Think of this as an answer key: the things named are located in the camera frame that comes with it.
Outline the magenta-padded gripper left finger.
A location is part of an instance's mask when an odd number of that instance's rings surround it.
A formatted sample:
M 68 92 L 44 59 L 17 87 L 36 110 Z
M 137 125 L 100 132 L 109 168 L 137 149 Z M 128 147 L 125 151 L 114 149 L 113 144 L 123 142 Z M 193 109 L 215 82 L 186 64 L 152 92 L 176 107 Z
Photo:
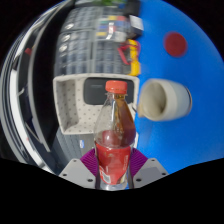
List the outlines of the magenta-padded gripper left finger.
M 81 187 L 97 189 L 99 187 L 99 168 L 95 149 L 91 149 L 80 159 L 73 158 L 59 176 Z

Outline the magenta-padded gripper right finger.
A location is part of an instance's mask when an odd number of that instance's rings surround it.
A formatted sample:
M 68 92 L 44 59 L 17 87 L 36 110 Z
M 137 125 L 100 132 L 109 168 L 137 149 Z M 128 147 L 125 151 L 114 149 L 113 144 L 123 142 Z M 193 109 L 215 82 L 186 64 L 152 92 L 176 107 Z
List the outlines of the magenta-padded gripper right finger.
M 156 158 L 148 159 L 133 148 L 129 163 L 128 185 L 130 189 L 144 187 L 168 175 Z

